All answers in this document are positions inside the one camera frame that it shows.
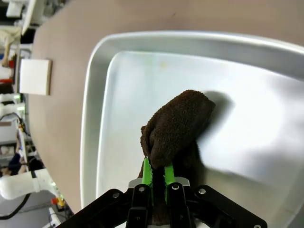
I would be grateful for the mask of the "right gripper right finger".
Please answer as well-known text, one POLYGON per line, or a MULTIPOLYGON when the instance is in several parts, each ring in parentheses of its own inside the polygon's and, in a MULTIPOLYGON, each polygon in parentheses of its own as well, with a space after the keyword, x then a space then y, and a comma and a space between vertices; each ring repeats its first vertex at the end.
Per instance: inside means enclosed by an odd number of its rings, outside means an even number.
POLYGON ((172 228, 194 228, 200 221, 210 228, 267 228, 267 223, 208 185, 192 189, 177 182, 173 166, 164 168, 166 199, 172 228))

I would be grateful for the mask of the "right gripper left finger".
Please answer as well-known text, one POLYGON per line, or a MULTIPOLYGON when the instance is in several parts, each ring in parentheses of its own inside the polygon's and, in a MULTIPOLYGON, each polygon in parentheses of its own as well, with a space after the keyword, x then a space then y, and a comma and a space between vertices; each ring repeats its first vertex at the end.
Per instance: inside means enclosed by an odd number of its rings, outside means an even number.
POLYGON ((60 228, 146 228, 152 206, 152 169, 145 158, 142 177, 129 182, 126 192, 110 189, 67 221, 60 228))

